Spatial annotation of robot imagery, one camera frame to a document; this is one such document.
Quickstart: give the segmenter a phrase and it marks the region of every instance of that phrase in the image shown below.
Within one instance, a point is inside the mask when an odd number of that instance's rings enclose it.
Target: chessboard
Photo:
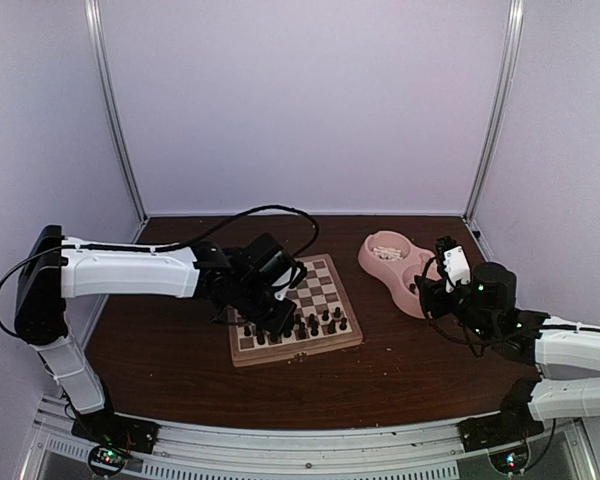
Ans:
[[[241,324],[241,317],[229,309],[234,366],[302,360],[362,343],[362,330],[331,257],[324,254],[298,260],[307,267],[307,277],[286,295],[297,305],[292,328],[272,335],[253,324]]]

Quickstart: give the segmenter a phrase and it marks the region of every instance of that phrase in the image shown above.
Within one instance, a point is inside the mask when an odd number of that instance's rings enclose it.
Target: black cable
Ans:
[[[471,341],[471,339],[469,338],[469,329],[467,328],[467,326],[466,326],[466,325],[462,325],[462,331],[463,331],[463,333],[464,333],[464,339],[465,339],[467,342],[470,342],[470,341]],[[469,350],[471,350],[471,353],[472,353],[472,354],[473,354],[473,356],[474,356],[474,357],[476,357],[476,358],[480,358],[480,357],[484,356],[484,347],[478,347],[478,348],[479,348],[480,350],[476,350],[476,346],[475,346],[473,343],[471,343],[471,344],[469,345]]]
[[[75,415],[73,417],[71,415],[69,415],[69,410],[67,410],[70,406],[71,406],[70,403],[67,403],[64,406],[64,414],[67,416],[67,418],[69,418],[70,420],[73,420],[75,422],[77,420],[77,417]]]
[[[6,281],[9,280],[9,278],[11,277],[11,275],[13,275],[14,273],[16,273],[18,270],[20,270],[25,265],[28,265],[29,263],[33,262],[34,260],[37,260],[40,257],[45,256],[48,253],[56,252],[56,251],[63,250],[63,249],[73,249],[73,248],[74,248],[73,245],[59,245],[57,247],[50,248],[48,250],[36,253],[35,255],[31,255],[30,257],[25,258],[21,262],[17,263],[15,266],[11,267],[11,269],[2,276],[2,278],[0,279],[0,291],[2,290],[2,287],[4,286],[4,284],[6,283]],[[1,318],[0,318],[0,328],[7,335],[9,335],[11,337],[14,337],[14,338],[20,338],[20,336],[17,333],[9,330],[5,326],[5,324],[2,322]]]
[[[260,207],[255,207],[255,208],[251,208],[249,210],[245,210],[243,212],[237,213],[236,215],[233,215],[232,217],[226,218],[225,220],[221,221],[220,223],[216,224],[215,226],[211,227],[210,229],[208,229],[207,231],[203,232],[202,234],[198,235],[197,237],[194,237],[190,240],[187,240],[185,242],[180,242],[180,243],[173,243],[171,245],[165,245],[162,247],[148,247],[148,246],[133,246],[133,245],[107,245],[107,244],[85,244],[85,245],[80,245],[81,249],[84,250],[108,250],[108,251],[125,251],[125,252],[156,252],[156,253],[162,253],[162,252],[170,252],[173,250],[178,250],[180,248],[185,248],[185,247],[190,247],[202,240],[204,240],[205,238],[207,238],[208,236],[212,235],[213,233],[217,232],[218,230],[221,230],[222,228],[226,227],[227,225],[229,225],[230,223],[235,222],[236,220],[246,217],[248,215],[257,213],[257,212],[262,212],[265,210],[281,210],[281,211],[285,211],[285,212],[289,212],[289,213],[293,213],[295,215],[301,216],[305,219],[307,219],[309,222],[311,222],[311,224],[313,225],[313,236],[311,237],[311,239],[305,243],[300,249],[298,249],[293,256],[297,256],[300,255],[302,252],[304,252],[305,250],[307,250],[309,247],[311,247],[311,245],[313,245],[315,243],[315,241],[318,239],[318,235],[320,234],[320,225],[318,224],[318,222],[308,213],[302,211],[302,210],[298,210],[296,208],[293,207],[286,207],[284,205],[262,205]],[[15,266],[13,266],[7,273],[4,274],[4,276],[0,279],[0,292],[2,291],[2,287],[4,286],[4,284],[7,282],[7,280],[9,280],[9,278],[16,273],[18,270],[20,270],[22,267],[24,267],[25,265],[28,265],[29,263],[31,263],[34,260],[37,260],[40,257],[43,257],[44,255],[47,255],[48,253],[52,253],[55,251],[59,251],[59,250],[64,250],[64,249],[75,249],[76,245],[59,245],[57,247],[53,247],[50,248],[48,250],[45,250],[43,252],[38,252],[34,255],[31,255],[30,257],[25,258],[24,260],[22,260],[21,262],[19,262],[18,264],[16,264]],[[281,285],[279,287],[280,290],[287,287],[289,284],[291,284],[291,282],[293,281],[295,277],[295,274],[292,274],[291,276],[291,280],[289,281],[288,284],[286,285]],[[6,325],[4,324],[4,322],[2,321],[2,319],[0,318],[0,329],[6,333],[7,335],[9,335],[10,337],[13,338],[20,338],[20,336],[12,331],[9,330]]]
[[[431,267],[431,265],[433,264],[434,261],[435,261],[435,257],[431,257],[425,264],[425,267],[422,271],[423,282],[424,282],[424,279],[427,278],[427,273],[429,272],[429,268]],[[572,331],[572,332],[573,331],[581,331],[581,332],[600,333],[600,328],[598,328],[598,327],[580,327],[580,328],[578,328],[576,325],[558,324],[558,325],[538,325],[535,327],[524,328],[524,329],[517,330],[512,333],[509,333],[507,335],[499,336],[499,338],[497,338],[495,340],[488,340],[488,341],[471,340],[468,338],[468,335],[465,335],[465,339],[461,339],[461,338],[457,338],[453,335],[449,335],[447,332],[442,330],[438,325],[436,325],[434,323],[433,319],[429,315],[429,312],[426,310],[426,307],[424,305],[424,296],[422,295],[422,292],[420,292],[419,299],[420,299],[420,309],[422,310],[424,318],[427,320],[427,324],[431,328],[433,328],[438,335],[443,337],[445,340],[448,340],[449,342],[455,343],[457,345],[465,345],[472,349],[473,349],[473,347],[482,347],[482,348],[491,347],[498,343],[503,343],[503,342],[512,340],[512,339],[514,339],[520,335],[523,335],[525,333],[538,332],[538,331],[542,331],[542,330],[566,330],[566,331]]]
[[[527,473],[532,468],[535,468],[535,466],[538,465],[540,463],[540,461],[545,457],[545,455],[549,451],[549,447],[551,446],[551,441],[553,440],[553,436],[555,435],[555,433],[556,433],[556,419],[554,418],[553,426],[551,427],[551,434],[549,435],[549,440],[547,441],[547,444],[544,446],[544,449],[542,449],[542,452],[540,452],[540,455],[538,455],[538,458],[536,458],[536,461],[533,462],[528,467],[524,467],[524,473]]]
[[[431,264],[435,261],[435,257],[431,257],[429,259],[429,261],[425,264],[424,270],[422,272],[422,279],[424,282],[424,279],[427,278],[427,273],[429,272],[429,268],[431,267]],[[524,333],[527,332],[533,332],[533,331],[538,331],[543,329],[544,327],[542,326],[538,326],[538,327],[530,327],[530,328],[526,328],[523,330],[518,330],[517,332],[512,332],[508,335],[504,335],[496,340],[489,340],[489,341],[483,341],[483,340],[464,340],[464,339],[460,339],[457,337],[454,337],[452,335],[449,335],[447,332],[445,332],[444,330],[442,330],[438,325],[436,325],[433,322],[433,319],[431,318],[431,316],[429,315],[429,312],[427,311],[426,307],[424,306],[424,296],[422,295],[422,292],[420,292],[419,295],[420,298],[420,308],[422,309],[422,313],[424,315],[424,318],[427,320],[427,324],[433,328],[436,333],[438,335],[440,335],[441,337],[443,337],[445,340],[448,340],[452,343],[458,344],[458,345],[465,345],[465,346],[474,346],[474,347],[491,347],[497,343],[502,343],[502,342],[506,342],[509,341],[515,337],[518,337]]]
[[[193,237],[190,240],[186,240],[184,242],[172,243],[170,245],[163,245],[161,247],[149,247],[149,246],[143,246],[143,245],[138,245],[138,246],[114,245],[114,246],[111,246],[111,245],[102,245],[102,244],[93,243],[93,244],[82,245],[81,248],[84,248],[85,250],[120,250],[120,251],[127,251],[127,252],[149,252],[149,251],[156,252],[156,253],[172,252],[174,250],[179,250],[181,248],[191,247],[191,246],[195,245],[196,243],[201,242],[205,238],[209,237],[210,235],[216,233],[217,231],[223,229],[227,225],[235,222],[236,220],[247,217],[254,213],[264,212],[267,210],[281,210],[283,212],[293,213],[294,215],[298,215],[298,216],[308,220],[311,223],[311,225],[313,226],[313,236],[307,243],[305,243],[302,247],[300,247],[296,252],[293,253],[293,255],[292,255],[293,257],[296,257],[296,256],[300,255],[302,252],[304,252],[305,250],[307,250],[318,239],[318,235],[320,234],[320,225],[318,224],[318,222],[316,221],[315,218],[313,218],[311,215],[309,215],[307,212],[305,212],[303,210],[299,210],[299,209],[293,208],[293,207],[287,207],[284,205],[275,205],[274,204],[274,205],[261,205],[259,207],[250,208],[249,210],[244,210],[243,212],[236,213],[235,215],[232,215],[231,217],[225,218],[224,220],[220,221],[219,223],[217,223],[216,225],[214,225],[207,231],[201,233],[200,235]]]

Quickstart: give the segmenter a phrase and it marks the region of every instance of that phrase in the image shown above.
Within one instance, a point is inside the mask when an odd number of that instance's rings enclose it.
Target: black mounting bracket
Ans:
[[[18,277],[15,331],[29,345],[48,345],[69,333],[64,321],[66,302],[61,292],[62,228],[46,226],[30,256],[44,254],[27,264]]]
[[[500,405],[500,412],[468,418],[458,424],[465,452],[524,441],[544,432],[544,425],[533,419],[527,403],[538,380],[518,380]]]
[[[71,434],[117,450],[152,453],[160,426],[149,420],[117,415],[113,410],[109,389],[102,382],[104,408],[87,414],[76,414]]]

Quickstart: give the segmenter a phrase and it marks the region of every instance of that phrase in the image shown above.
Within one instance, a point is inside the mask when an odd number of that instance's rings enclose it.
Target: metal frame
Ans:
[[[489,171],[489,166],[495,154],[498,135],[504,119],[504,110],[507,97],[511,90],[511,82],[518,61],[518,51],[520,50],[520,38],[522,36],[522,20],[524,11],[524,0],[511,0],[509,8],[509,23],[505,34],[504,49],[502,52],[502,62],[500,64],[500,76],[496,89],[489,127],[485,138],[480,164],[476,173],[476,179],[473,183],[469,202],[464,213],[464,219],[472,225],[478,202],[484,189],[485,180]]]
[[[100,18],[100,2],[99,0],[85,0],[85,9],[87,13],[87,25],[91,36],[91,43],[96,56],[98,71],[100,73],[100,84],[102,86],[102,94],[104,95],[105,106],[107,109],[107,118],[109,120],[109,128],[111,137],[116,149],[118,161],[122,169],[124,182],[131,196],[133,206],[142,223],[148,218],[147,212],[144,209],[138,183],[131,168],[129,160],[129,151],[122,132],[122,123],[120,114],[116,105],[116,99],[113,93],[113,82],[111,80],[111,71],[109,69],[109,60],[107,59],[107,49],[104,40],[104,32],[102,29],[102,20]]]
[[[14,478],[38,480],[46,453],[84,461],[93,443],[71,435],[64,400],[44,397]],[[152,455],[134,453],[134,477],[226,480],[380,480],[460,478],[465,453],[457,422],[348,430],[247,430],[158,421]],[[579,421],[560,421],[578,478],[597,479],[597,468]],[[541,437],[546,437],[548,430]]]

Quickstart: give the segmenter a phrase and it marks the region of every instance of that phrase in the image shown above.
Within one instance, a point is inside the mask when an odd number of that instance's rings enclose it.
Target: white plastic arm segment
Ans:
[[[32,347],[43,358],[53,379],[67,392],[73,407],[79,413],[91,413],[104,407],[102,384],[93,373],[71,330],[66,337],[49,345]]]
[[[573,325],[577,328],[593,327],[569,322],[559,317],[547,319],[543,325]],[[574,366],[600,372],[600,333],[568,330],[543,330],[536,340],[536,364],[545,378],[552,378],[552,366]]]
[[[543,380],[527,404],[534,420],[600,417],[600,377],[582,380]]]
[[[190,248],[173,252],[121,252],[81,250],[80,245],[97,244],[69,237],[63,245],[68,264],[62,267],[63,298],[93,294],[156,294],[192,297],[198,284],[196,256]]]

